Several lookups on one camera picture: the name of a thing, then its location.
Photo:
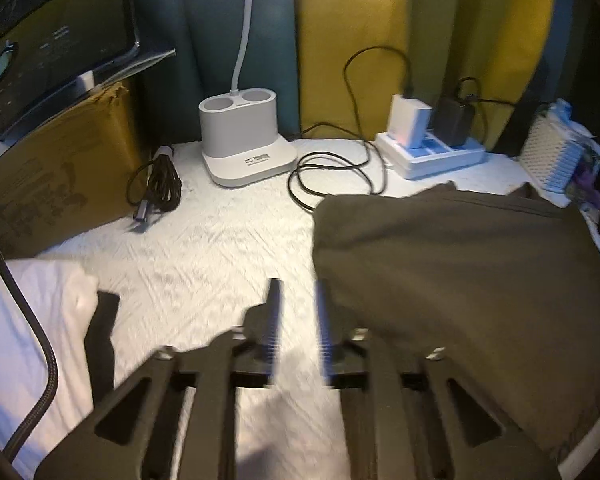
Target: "black cable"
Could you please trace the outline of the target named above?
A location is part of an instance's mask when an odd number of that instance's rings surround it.
[[[471,81],[475,84],[476,92],[475,94],[467,94],[464,97],[462,97],[462,87],[464,86],[464,83],[468,81]],[[482,127],[484,129],[484,137],[482,139],[482,142],[484,142],[487,136],[489,135],[489,120],[487,118],[487,113],[484,111],[484,107],[482,106],[482,104],[487,103],[505,105],[511,106],[513,108],[518,106],[512,101],[507,101],[504,99],[484,99],[482,97],[482,84],[480,83],[480,80],[477,77],[472,76],[463,77],[460,81],[458,81],[458,84],[456,84],[456,89],[454,90],[454,97],[456,101],[459,101],[461,103],[475,104],[475,107],[478,109],[478,113],[480,114],[480,118],[482,119]]]
[[[134,202],[130,197],[133,182],[144,171],[151,168],[146,190],[142,198]],[[153,160],[140,166],[126,184],[126,201],[132,206],[138,206],[147,200],[154,208],[164,213],[173,211],[180,205],[182,198],[182,181],[169,155],[161,154]]]
[[[309,153],[306,153],[305,155],[303,155],[302,157],[300,157],[300,159],[298,160],[298,164],[296,165],[296,168],[291,173],[289,173],[289,177],[286,180],[286,190],[287,190],[289,196],[291,197],[291,200],[293,200],[297,205],[299,205],[305,211],[313,211],[315,208],[308,205],[307,203],[303,202],[294,194],[292,187],[291,187],[291,183],[292,183],[292,180],[294,179],[294,177],[296,177],[296,180],[298,181],[298,185],[305,193],[312,195],[312,196],[319,196],[319,197],[327,196],[327,193],[323,193],[321,191],[311,189],[304,183],[304,181],[302,180],[302,172],[306,171],[306,170],[353,171],[362,180],[364,180],[365,183],[368,185],[369,195],[381,195],[386,190],[388,175],[387,175],[386,165],[384,164],[384,159],[382,158],[382,155],[380,154],[380,151],[378,151],[378,148],[375,146],[375,144],[370,142],[369,140],[366,140],[365,136],[362,133],[362,124],[360,121],[360,111],[358,109],[358,102],[356,100],[355,94],[353,93],[353,89],[352,89],[351,83],[349,81],[349,76],[347,75],[347,69],[349,68],[349,66],[351,65],[353,60],[355,60],[358,56],[360,56],[360,54],[363,54],[364,52],[368,52],[369,50],[386,50],[388,52],[393,52],[394,54],[397,54],[398,56],[400,56],[402,58],[402,60],[404,61],[404,64],[405,64],[405,77],[404,77],[404,83],[403,83],[403,88],[402,88],[402,95],[404,98],[411,98],[413,95],[411,61],[409,60],[407,55],[403,51],[399,50],[398,48],[395,48],[395,47],[389,46],[389,45],[368,46],[366,48],[362,48],[361,50],[357,51],[355,54],[353,54],[353,56],[351,56],[351,57],[349,57],[349,59],[347,59],[347,62],[344,64],[344,67],[342,69],[342,78],[344,79],[345,86],[347,87],[347,92],[349,93],[349,97],[351,99],[351,104],[353,107],[353,116],[354,116],[354,120],[356,123],[357,131],[352,132],[351,130],[347,130],[346,128],[343,128],[342,126],[338,126],[337,124],[330,123],[328,121],[321,121],[319,123],[312,124],[312,126],[309,126],[307,129],[303,130],[301,132],[301,137],[304,137],[308,132],[312,131],[314,128],[317,128],[318,126],[328,126],[329,128],[334,128],[336,130],[340,130],[341,132],[345,132],[346,134],[349,134],[350,136],[354,137],[355,139],[362,141],[362,144],[365,148],[366,158],[363,162],[352,162],[348,158],[346,158],[342,155],[339,155],[337,153],[333,153],[333,152],[309,152]],[[382,164],[382,184],[378,190],[374,189],[373,181],[368,176],[368,174],[366,174],[362,170],[362,168],[364,168],[367,164],[369,164],[371,162],[370,148],[374,150],[374,152],[376,153],[376,156],[378,157],[378,159],[380,160],[380,163]],[[344,165],[333,166],[333,165],[327,165],[327,164],[312,163],[311,161],[316,158],[333,158],[335,160],[343,162]]]
[[[51,402],[54,400],[56,396],[56,390],[58,389],[58,364],[56,363],[56,356],[54,354],[54,350],[51,347],[51,343],[49,339],[46,337],[45,332],[42,330],[40,326],[40,322],[38,318],[33,313],[29,303],[24,298],[18,284],[13,279],[11,275],[11,271],[7,266],[7,263],[4,261],[4,257],[2,256],[2,251],[0,250],[0,276],[4,281],[4,285],[7,287],[7,290],[13,297],[13,300],[18,305],[22,315],[27,320],[27,323],[31,327],[38,343],[40,344],[40,348],[42,348],[42,353],[45,356],[46,368],[48,370],[48,377],[46,379],[46,387],[38,399],[38,402],[35,403],[33,408],[27,413],[27,416],[20,423],[20,425],[16,428],[16,431],[11,435],[9,441],[6,446],[2,450],[5,458],[9,462],[13,462],[13,459],[18,454],[20,448],[28,439],[31,431],[36,427],[39,423],[42,416],[45,414],[46,410],[48,410]]]

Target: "white pillow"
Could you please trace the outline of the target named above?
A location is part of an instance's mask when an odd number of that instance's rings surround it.
[[[98,304],[98,282],[74,262],[17,260],[8,265],[58,360],[56,398],[13,463],[27,480],[93,409],[84,336]],[[42,349],[0,278],[1,449],[40,398],[46,377]]]

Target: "teal curtain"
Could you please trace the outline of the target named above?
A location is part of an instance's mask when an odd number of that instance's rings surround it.
[[[199,102],[231,85],[244,0],[134,1],[139,19],[176,49],[141,76],[150,130],[160,142],[200,140]],[[280,133],[299,131],[294,0],[253,0],[239,85],[276,92]]]

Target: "black metal bracket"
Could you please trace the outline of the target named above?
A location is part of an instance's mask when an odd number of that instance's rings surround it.
[[[196,389],[178,478],[235,477],[235,389],[272,375],[280,282],[242,327],[188,352],[163,347],[100,403],[41,462],[35,480],[166,480],[187,387]]]
[[[417,358],[318,283],[324,372],[340,390],[352,480],[559,480],[555,463],[438,348]]]

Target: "brown cardboard box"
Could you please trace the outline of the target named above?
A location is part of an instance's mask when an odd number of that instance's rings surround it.
[[[144,160],[122,84],[54,117],[0,157],[0,247],[35,256],[127,215],[126,184]],[[136,186],[142,187],[141,180]],[[141,195],[134,190],[134,196]]]

